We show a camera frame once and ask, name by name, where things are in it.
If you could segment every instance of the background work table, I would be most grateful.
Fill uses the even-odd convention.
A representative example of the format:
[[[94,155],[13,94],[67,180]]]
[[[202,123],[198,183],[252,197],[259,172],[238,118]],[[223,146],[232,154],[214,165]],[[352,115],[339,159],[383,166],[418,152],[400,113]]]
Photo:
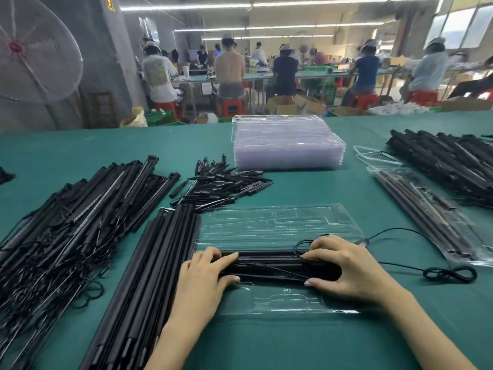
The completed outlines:
[[[417,230],[367,173],[353,146],[384,149],[391,129],[424,129],[454,135],[493,134],[492,115],[493,112],[478,111],[328,118],[330,128],[348,145],[341,169],[266,173],[267,178],[274,180],[274,186],[239,199],[234,207],[341,203],[367,237],[390,227]],[[13,181],[0,186],[0,236],[5,236],[19,218],[38,208],[65,183],[88,179],[111,162],[144,161],[147,155],[156,155],[160,159],[155,169],[157,174],[180,172],[187,178],[193,176],[198,159],[207,156],[209,160],[218,160],[223,153],[233,164],[231,124],[0,136],[0,166],[16,174]],[[479,225],[491,227],[493,223],[491,210],[467,208],[467,214]],[[70,310],[62,317],[34,364],[36,370],[78,368],[142,229],[121,243],[112,267],[101,280],[105,294],[91,301],[87,308]],[[299,240],[293,239],[286,247]],[[446,267],[438,250],[406,231],[382,235],[371,242],[369,250],[379,261],[422,268]],[[478,279],[472,285],[432,285],[419,273],[392,266],[385,268],[414,294],[435,323],[479,370],[491,368],[493,270],[477,268]],[[278,290],[280,295],[295,293],[289,288]],[[230,291],[226,298],[234,299],[240,292]],[[408,370],[419,366],[399,332],[377,309],[362,314],[285,314],[279,309],[269,314],[217,314],[185,368]]]

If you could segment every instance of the white cap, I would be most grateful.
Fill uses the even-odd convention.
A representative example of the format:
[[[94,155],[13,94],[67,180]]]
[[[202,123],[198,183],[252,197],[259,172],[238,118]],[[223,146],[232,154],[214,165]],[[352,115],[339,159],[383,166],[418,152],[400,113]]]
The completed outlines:
[[[435,37],[428,43],[427,47],[431,44],[445,44],[445,37]]]
[[[363,45],[363,46],[361,47],[361,49],[362,49],[362,48],[364,48],[364,47],[372,47],[372,48],[376,48],[376,47],[377,47],[377,45],[378,45],[378,44],[377,44],[377,41],[376,41],[375,39],[370,39],[370,40],[368,40],[368,41],[365,43],[365,45]]]

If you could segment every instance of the yellow sign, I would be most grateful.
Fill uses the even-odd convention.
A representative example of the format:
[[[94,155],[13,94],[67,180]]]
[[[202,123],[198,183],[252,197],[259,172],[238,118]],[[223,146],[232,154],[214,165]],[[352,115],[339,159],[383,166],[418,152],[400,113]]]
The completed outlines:
[[[115,7],[113,5],[113,1],[112,0],[106,0],[106,5],[108,5],[108,9],[111,10],[112,12],[115,11]]]

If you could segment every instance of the blue t-shirt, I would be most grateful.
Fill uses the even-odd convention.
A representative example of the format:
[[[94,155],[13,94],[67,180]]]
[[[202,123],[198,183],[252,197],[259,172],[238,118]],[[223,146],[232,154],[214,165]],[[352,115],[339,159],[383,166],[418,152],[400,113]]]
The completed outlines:
[[[358,69],[356,84],[360,86],[375,86],[377,84],[377,72],[380,67],[380,59],[375,55],[365,55],[354,63]]]

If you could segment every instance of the beige bag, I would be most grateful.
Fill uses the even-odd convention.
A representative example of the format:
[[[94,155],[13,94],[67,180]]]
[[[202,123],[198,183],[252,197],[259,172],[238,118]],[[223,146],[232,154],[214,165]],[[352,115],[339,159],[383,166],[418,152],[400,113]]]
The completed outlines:
[[[147,121],[144,116],[144,108],[142,106],[133,106],[132,114],[132,118],[127,118],[121,121],[120,127],[147,127]]]

